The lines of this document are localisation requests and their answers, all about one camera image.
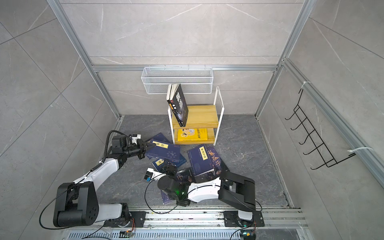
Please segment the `blue book Han Feizi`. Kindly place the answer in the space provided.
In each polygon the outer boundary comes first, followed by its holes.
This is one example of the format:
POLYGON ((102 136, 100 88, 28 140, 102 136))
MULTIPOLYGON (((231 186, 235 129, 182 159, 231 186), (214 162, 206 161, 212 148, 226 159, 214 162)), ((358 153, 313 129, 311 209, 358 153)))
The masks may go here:
POLYGON ((179 160, 169 160, 169 159, 159 159, 159 158, 154 158, 152 161, 152 165, 154 168, 158 171, 161 172, 165 166, 174 166, 177 169, 181 167, 183 164, 187 162, 186 158, 181 156, 179 160))

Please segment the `navy book Yi Jing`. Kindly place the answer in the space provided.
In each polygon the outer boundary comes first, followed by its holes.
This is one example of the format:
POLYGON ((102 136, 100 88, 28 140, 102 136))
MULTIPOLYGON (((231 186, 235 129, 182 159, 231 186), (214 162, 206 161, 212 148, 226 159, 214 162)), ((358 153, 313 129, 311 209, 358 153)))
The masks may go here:
POLYGON ((150 140, 150 143, 155 144, 153 149, 146 151, 146 157, 167 159, 173 162, 179 162, 181 160, 181 147, 178 145, 161 142, 158 140, 150 140))

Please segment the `black wolf book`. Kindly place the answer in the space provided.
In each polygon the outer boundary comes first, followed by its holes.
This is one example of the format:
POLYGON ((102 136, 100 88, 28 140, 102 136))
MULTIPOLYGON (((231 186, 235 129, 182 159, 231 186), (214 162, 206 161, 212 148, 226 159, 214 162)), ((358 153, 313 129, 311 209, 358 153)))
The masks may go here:
POLYGON ((173 84, 171 100, 179 125, 185 127, 187 125, 189 109, 181 84, 173 84))

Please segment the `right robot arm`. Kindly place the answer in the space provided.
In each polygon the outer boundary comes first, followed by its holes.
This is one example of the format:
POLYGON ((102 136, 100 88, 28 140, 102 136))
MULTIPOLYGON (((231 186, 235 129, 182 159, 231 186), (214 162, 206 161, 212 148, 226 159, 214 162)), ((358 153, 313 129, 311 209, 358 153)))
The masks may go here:
POLYGON ((176 205, 187 207, 190 203, 205 200, 219 200, 238 210, 238 218, 252 221, 259 210, 255 200, 255 181, 231 172, 223 172, 219 177, 197 183, 191 168, 178 170, 166 165, 158 172, 148 169, 148 181, 157 181, 158 188, 176 205))

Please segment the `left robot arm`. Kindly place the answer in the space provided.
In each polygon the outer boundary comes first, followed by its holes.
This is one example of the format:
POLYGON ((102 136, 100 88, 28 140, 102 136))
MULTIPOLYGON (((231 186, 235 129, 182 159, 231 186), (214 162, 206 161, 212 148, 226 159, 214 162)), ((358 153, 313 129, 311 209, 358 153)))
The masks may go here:
POLYGON ((79 179, 58 187, 55 200, 53 224, 56 228, 91 226, 103 222, 108 226, 125 227, 132 215, 126 203, 100 204, 97 189, 113 173, 117 172, 128 158, 143 159, 145 153, 156 145, 141 140, 140 135, 107 137, 102 160, 79 179))

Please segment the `navy book yellow label far-left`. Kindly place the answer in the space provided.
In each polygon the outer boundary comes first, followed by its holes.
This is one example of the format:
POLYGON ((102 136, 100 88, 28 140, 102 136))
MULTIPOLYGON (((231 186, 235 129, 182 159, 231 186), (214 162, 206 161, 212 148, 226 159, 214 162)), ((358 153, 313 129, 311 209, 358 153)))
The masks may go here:
POLYGON ((171 141, 169 141, 166 136, 163 134, 163 133, 159 133, 151 138, 149 138, 147 140, 147 142, 149 142, 150 140, 155 140, 155 141, 160 141, 160 142, 164 142, 164 143, 172 143, 171 141))

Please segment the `purple Guiguzi book front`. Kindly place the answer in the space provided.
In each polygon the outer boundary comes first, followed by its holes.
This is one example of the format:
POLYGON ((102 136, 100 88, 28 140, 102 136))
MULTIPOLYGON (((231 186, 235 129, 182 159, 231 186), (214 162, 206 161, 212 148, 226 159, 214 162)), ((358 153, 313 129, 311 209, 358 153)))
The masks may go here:
POLYGON ((195 176, 191 168, 178 171, 174 176, 165 175, 158 181, 158 188, 178 206, 187 207, 191 201, 188 199, 188 189, 195 183, 195 176))

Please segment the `purple guiguzi book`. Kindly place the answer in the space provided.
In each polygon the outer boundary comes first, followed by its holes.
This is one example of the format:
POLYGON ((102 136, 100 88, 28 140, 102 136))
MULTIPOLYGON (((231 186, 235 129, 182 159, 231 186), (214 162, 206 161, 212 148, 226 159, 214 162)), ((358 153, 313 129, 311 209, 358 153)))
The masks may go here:
POLYGON ((208 156, 212 162, 212 166, 214 168, 213 171, 208 172, 206 174, 207 179, 213 180, 221 175, 222 172, 229 172, 229 168, 225 164, 225 162, 222 160, 214 146, 207 147, 208 156))
POLYGON ((178 171, 174 176, 165 175, 158 181, 158 188, 178 206, 187 207, 191 201, 188 199, 188 189, 195 183, 195 176, 191 168, 178 171))

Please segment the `navy book Mengxi label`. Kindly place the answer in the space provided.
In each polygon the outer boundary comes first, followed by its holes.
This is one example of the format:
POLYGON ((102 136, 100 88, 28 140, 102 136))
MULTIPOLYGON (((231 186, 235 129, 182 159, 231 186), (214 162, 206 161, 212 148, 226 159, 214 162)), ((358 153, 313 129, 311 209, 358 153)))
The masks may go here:
POLYGON ((206 145, 199 145, 188 150, 187 153, 196 177, 214 171, 214 166, 208 155, 206 145))

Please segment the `yellow book on shelf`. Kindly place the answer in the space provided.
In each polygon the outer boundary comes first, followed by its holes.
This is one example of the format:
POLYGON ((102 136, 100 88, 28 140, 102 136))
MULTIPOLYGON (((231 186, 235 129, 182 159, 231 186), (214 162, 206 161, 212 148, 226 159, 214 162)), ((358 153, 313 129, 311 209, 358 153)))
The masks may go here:
POLYGON ((208 130, 207 129, 180 129, 178 130, 179 142, 195 142, 195 141, 207 141, 208 130))

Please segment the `purple Guiguzi book right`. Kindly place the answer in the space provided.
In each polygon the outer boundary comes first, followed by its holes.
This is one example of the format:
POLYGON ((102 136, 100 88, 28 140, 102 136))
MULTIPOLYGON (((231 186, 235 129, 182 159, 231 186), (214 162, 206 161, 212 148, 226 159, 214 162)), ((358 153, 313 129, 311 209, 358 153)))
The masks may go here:
POLYGON ((222 172, 229 172, 229 168, 225 164, 225 162, 222 160, 214 146, 207 147, 208 156, 212 162, 212 166, 214 168, 213 171, 208 172, 206 174, 207 179, 213 180, 221 175, 222 172))

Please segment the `white wooden two-tier shelf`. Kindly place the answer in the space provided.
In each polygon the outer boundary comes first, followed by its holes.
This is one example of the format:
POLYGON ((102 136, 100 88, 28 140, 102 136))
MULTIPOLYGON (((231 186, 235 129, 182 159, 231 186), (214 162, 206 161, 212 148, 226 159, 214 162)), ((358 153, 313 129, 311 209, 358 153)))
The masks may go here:
POLYGON ((219 87, 216 87, 214 103, 212 105, 189 105, 189 115, 186 127, 184 129, 207 129, 207 141, 179 141, 178 130, 180 127, 168 106, 169 122, 171 126, 172 141, 175 145, 193 145, 193 144, 213 144, 217 143, 221 122, 224 115, 224 102, 219 87))

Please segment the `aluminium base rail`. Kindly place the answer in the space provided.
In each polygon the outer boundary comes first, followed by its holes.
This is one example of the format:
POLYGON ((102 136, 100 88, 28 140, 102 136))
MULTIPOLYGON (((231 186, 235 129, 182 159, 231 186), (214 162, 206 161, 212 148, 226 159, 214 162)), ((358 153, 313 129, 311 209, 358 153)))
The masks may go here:
POLYGON ((76 227, 64 240, 312 240, 302 210, 264 206, 252 224, 235 222, 237 212, 229 207, 176 209, 160 215, 136 208, 136 227, 76 227))

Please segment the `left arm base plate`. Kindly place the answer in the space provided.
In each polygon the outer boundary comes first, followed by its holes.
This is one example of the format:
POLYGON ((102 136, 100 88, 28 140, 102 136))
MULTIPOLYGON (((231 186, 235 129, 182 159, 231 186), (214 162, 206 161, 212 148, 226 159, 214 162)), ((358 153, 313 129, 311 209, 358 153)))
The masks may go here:
POLYGON ((112 228, 143 228, 146 220, 146 212, 130 212, 130 216, 126 218, 106 220, 104 227, 112 228))

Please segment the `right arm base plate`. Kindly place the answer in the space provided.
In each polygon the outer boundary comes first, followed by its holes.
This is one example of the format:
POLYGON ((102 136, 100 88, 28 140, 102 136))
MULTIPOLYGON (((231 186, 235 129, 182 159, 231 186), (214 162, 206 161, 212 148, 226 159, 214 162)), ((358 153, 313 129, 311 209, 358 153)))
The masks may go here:
POLYGON ((261 212, 224 211, 226 227, 264 227, 265 222, 261 212))

